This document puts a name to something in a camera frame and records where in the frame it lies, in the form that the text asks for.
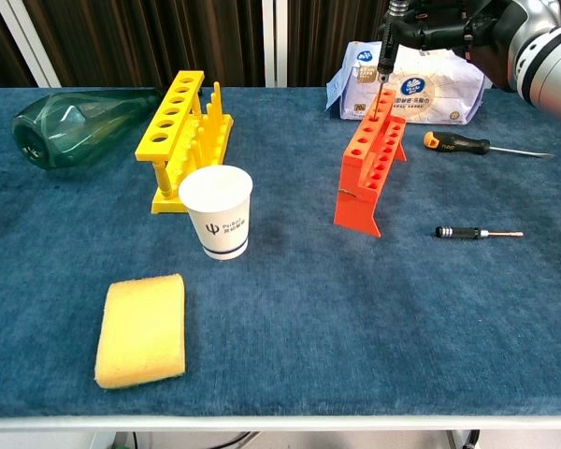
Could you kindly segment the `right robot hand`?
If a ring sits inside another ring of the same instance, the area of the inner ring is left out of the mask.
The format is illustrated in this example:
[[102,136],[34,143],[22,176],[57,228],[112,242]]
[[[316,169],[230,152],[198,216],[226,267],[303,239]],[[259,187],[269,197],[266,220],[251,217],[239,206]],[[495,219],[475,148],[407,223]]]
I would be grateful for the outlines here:
[[446,49],[511,91],[518,52],[558,26],[561,1],[390,1],[379,29],[377,79],[388,82],[402,47]]

